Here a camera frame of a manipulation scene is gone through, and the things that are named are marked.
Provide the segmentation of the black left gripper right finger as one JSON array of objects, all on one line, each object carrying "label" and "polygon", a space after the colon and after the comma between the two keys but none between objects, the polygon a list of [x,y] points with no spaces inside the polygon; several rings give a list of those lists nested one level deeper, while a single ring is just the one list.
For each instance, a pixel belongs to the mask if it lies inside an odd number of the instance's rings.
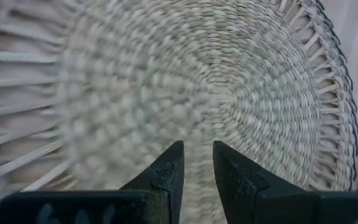
[{"label": "black left gripper right finger", "polygon": [[222,141],[213,164],[228,224],[358,224],[358,191],[301,189]]}]

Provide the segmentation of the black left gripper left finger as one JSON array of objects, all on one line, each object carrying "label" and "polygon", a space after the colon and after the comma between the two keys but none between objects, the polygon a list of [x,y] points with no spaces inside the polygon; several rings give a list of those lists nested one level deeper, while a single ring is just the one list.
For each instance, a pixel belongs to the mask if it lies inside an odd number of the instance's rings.
[{"label": "black left gripper left finger", "polygon": [[175,141],[118,190],[17,192],[0,200],[0,224],[179,224],[184,143]]}]

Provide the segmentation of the round woven straw placemat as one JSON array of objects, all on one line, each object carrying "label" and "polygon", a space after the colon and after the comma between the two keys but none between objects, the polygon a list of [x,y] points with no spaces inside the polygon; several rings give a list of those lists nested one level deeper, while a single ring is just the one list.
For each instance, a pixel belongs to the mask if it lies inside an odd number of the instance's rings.
[{"label": "round woven straw placemat", "polygon": [[182,140],[180,221],[223,224],[213,142],[348,191],[356,112],[319,0],[0,0],[0,199],[118,189]]}]

